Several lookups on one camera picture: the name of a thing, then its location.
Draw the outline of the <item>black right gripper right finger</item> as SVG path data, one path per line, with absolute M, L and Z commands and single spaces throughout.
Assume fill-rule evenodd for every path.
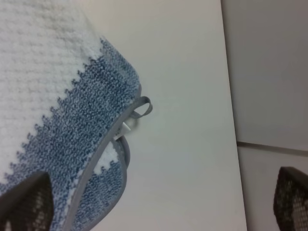
M 308 229 L 308 176 L 294 167 L 279 170 L 273 212 L 281 231 Z

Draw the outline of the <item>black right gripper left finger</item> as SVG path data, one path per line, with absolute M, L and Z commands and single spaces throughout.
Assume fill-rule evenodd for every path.
M 48 231 L 53 219 L 51 179 L 37 172 L 0 197 L 2 231 Z

